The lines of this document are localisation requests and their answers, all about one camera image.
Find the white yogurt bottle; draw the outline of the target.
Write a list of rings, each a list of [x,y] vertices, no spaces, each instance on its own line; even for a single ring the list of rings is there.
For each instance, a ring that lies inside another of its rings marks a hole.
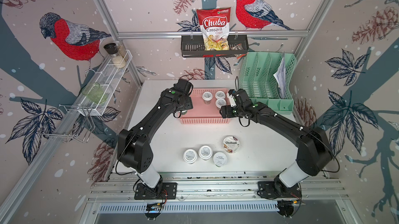
[[[225,95],[225,92],[223,92],[223,91],[217,91],[215,93],[215,98],[216,99],[225,99],[225,97],[226,97],[226,95]]]
[[[217,108],[221,109],[223,106],[227,105],[227,102],[224,98],[218,98],[218,99],[216,99],[215,104],[216,104]]]
[[[204,92],[202,98],[205,104],[211,104],[213,99],[213,94],[211,92]]]

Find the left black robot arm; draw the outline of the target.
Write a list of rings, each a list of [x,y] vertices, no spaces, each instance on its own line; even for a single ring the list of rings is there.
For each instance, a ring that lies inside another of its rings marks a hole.
[[[155,194],[162,191],[163,178],[152,166],[151,140],[171,114],[193,109],[192,90],[190,81],[179,79],[172,88],[161,92],[155,106],[137,125],[118,135],[117,161],[132,169],[141,183]]]

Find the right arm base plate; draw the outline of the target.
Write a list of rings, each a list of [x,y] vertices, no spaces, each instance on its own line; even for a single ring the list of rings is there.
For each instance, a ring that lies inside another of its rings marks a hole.
[[[257,195],[263,199],[267,200],[275,200],[279,198],[300,199],[302,197],[301,189],[298,183],[291,188],[286,187],[284,184],[280,182],[276,184],[274,181],[259,181],[257,185],[258,185]]]

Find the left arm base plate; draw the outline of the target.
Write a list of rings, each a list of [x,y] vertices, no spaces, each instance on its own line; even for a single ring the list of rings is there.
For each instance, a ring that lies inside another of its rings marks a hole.
[[[135,200],[174,200],[177,193],[177,183],[166,182],[157,185],[154,189],[140,182],[135,186]]]

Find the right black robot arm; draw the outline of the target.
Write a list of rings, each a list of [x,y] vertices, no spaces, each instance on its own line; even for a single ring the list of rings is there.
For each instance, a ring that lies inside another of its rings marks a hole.
[[[293,164],[283,170],[275,179],[278,196],[289,192],[292,187],[309,176],[316,176],[334,159],[334,154],[325,131],[319,127],[309,128],[291,121],[273,111],[262,102],[253,103],[243,89],[228,91],[229,106],[222,106],[220,114],[224,119],[247,119],[267,126],[288,139],[297,148]]]

